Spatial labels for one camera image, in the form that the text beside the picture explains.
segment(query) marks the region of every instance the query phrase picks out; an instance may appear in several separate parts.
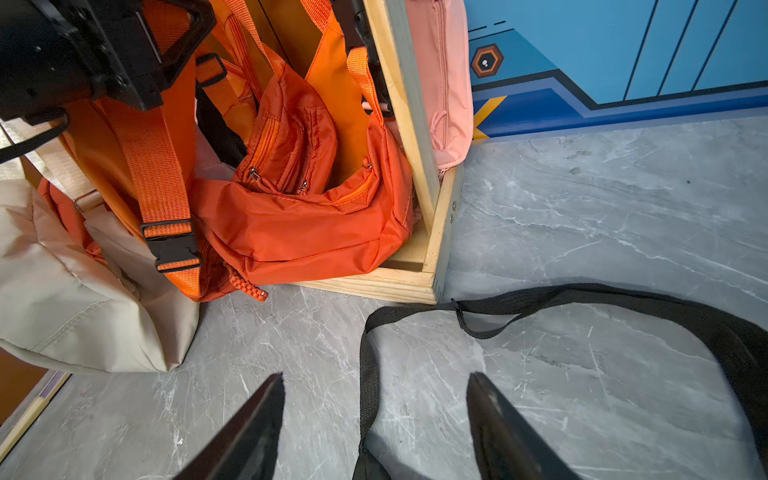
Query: gray marble floor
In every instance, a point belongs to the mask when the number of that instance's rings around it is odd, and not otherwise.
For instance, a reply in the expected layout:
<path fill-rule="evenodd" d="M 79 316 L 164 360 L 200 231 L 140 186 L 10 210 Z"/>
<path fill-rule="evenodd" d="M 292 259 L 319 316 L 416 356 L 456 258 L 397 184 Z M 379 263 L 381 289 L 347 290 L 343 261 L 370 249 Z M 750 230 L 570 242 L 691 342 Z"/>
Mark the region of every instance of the gray marble floor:
<path fill-rule="evenodd" d="M 768 328 L 768 118 L 483 144 L 466 167 L 446 298 L 598 280 Z M 167 478 L 280 370 L 275 478 L 350 478 L 360 333 L 382 304 L 297 286 L 212 302 L 176 371 L 73 376 L 0 478 Z M 713 357 L 665 320 L 570 305 L 486 341 L 447 313 L 380 330 L 370 445 L 395 480 L 478 478 L 471 371 L 585 479 L 765 478 Z"/>

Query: beige tote bag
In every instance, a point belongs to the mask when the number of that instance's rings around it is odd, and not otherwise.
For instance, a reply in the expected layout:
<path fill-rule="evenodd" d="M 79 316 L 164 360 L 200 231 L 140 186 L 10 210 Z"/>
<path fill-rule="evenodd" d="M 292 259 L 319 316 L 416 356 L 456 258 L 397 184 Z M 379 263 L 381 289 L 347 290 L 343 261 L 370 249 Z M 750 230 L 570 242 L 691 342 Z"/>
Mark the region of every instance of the beige tote bag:
<path fill-rule="evenodd" d="M 32 136 L 4 122 L 14 141 Z M 181 364 L 199 305 L 154 267 L 154 256 L 104 208 L 101 196 L 54 141 L 28 155 L 83 212 L 109 268 L 90 258 L 48 203 L 18 178 L 18 159 L 0 172 L 0 347 L 64 372 L 165 372 Z"/>

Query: blue painted wall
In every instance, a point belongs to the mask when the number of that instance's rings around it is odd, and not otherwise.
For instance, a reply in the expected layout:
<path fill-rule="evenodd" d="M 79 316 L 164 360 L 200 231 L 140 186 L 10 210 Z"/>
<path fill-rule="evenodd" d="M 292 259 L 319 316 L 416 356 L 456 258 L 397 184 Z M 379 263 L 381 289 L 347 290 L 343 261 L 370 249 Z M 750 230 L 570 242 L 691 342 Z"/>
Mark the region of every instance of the blue painted wall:
<path fill-rule="evenodd" d="M 486 88 L 509 95 L 479 126 L 491 136 L 759 107 L 768 98 L 768 0 L 465 4 L 470 60 L 491 44 L 505 56 L 495 75 L 471 73 L 477 99 L 490 98 Z M 519 88 L 545 71 L 563 88 Z M 711 88 L 720 90 L 697 93 Z"/>

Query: wooden frame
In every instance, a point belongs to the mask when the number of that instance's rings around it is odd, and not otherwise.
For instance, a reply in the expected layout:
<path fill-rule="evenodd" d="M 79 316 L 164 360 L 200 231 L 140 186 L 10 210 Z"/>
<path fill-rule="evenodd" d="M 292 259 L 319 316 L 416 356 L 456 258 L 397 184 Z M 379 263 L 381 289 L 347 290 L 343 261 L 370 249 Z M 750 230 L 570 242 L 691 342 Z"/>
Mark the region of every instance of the wooden frame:
<path fill-rule="evenodd" d="M 432 233 L 428 233 L 425 223 L 419 221 L 411 239 L 371 273 L 301 282 L 299 285 L 395 302 L 439 302 L 448 270 L 463 176 L 462 165 L 445 172 Z"/>
<path fill-rule="evenodd" d="M 405 0 L 364 2 L 402 147 L 411 164 L 422 220 L 414 226 L 411 239 L 371 273 L 300 285 L 396 302 L 437 303 L 448 270 L 464 167 L 445 172 L 441 186 Z"/>

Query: orange webbing strap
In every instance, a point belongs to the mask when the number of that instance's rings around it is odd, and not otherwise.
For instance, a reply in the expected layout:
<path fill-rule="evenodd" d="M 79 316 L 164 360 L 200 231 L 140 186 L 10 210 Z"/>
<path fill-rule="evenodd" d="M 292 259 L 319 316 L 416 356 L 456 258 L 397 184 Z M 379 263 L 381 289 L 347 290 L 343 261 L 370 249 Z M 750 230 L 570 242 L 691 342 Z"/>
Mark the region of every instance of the orange webbing strap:
<path fill-rule="evenodd" d="M 238 77 L 240 80 L 248 81 L 248 79 L 245 76 L 245 72 L 242 68 L 240 68 L 239 65 L 236 65 L 232 63 L 231 61 L 226 61 L 223 58 L 221 59 L 222 62 L 224 62 L 224 67 L 227 69 L 227 73 L 234 75 L 235 77 Z"/>
<path fill-rule="evenodd" d="M 368 50 L 365 47 L 353 48 L 346 57 L 346 67 L 349 73 L 357 80 L 360 85 L 363 96 L 373 109 L 373 114 L 379 120 L 380 125 L 384 125 L 384 115 L 379 98 L 376 96 L 376 86 L 373 84 L 371 71 L 368 69 Z"/>
<path fill-rule="evenodd" d="M 139 111 L 111 99 L 100 103 L 131 171 L 142 233 L 158 257 L 157 270 L 184 295 L 200 298 L 200 257 L 187 189 L 161 109 Z"/>
<path fill-rule="evenodd" d="M 200 48 L 197 53 L 202 54 L 195 58 L 197 83 L 205 90 L 205 94 L 223 117 L 240 101 L 227 80 L 227 70 L 219 56 Z"/>
<path fill-rule="evenodd" d="M 216 39 L 219 45 L 224 47 L 224 50 L 230 54 L 231 58 L 235 58 L 235 49 L 232 47 L 229 38 L 227 38 L 227 32 L 224 30 L 224 26 L 221 23 L 216 23 L 216 26 L 214 26 L 214 29 L 210 34 Z"/>
<path fill-rule="evenodd" d="M 320 31 L 325 31 L 328 27 L 328 17 L 331 16 L 333 11 L 331 2 L 329 0 L 301 0 L 301 5 L 312 19 L 312 23 Z"/>
<path fill-rule="evenodd" d="M 286 69 L 286 62 L 282 57 L 275 53 L 272 48 L 269 48 L 262 43 L 261 38 L 259 37 L 259 32 L 256 31 L 256 25 L 253 23 L 253 18 L 248 11 L 248 6 L 245 4 L 245 0 L 224 0 L 224 3 L 230 8 L 235 15 L 235 18 L 237 18 L 237 21 L 246 29 L 246 31 L 248 31 L 250 37 L 256 43 L 256 46 L 261 50 L 261 53 L 264 54 L 264 57 L 266 57 L 266 60 L 270 63 L 270 67 L 272 68 L 272 71 L 275 72 L 275 75 L 277 75 L 278 78 L 281 78 Z"/>
<path fill-rule="evenodd" d="M 258 101 L 261 101 L 263 91 L 261 90 L 261 84 L 259 83 L 256 71 L 253 69 L 253 63 L 248 54 L 248 47 L 245 45 L 245 35 L 243 35 L 243 31 L 240 30 L 240 22 L 235 15 L 232 14 L 227 17 L 225 23 L 227 30 L 232 33 L 232 38 L 234 40 L 234 44 L 232 45 L 235 54 L 234 58 L 237 60 L 237 63 L 240 64 L 242 72 L 246 77 L 246 82 L 250 86 L 253 95 Z"/>

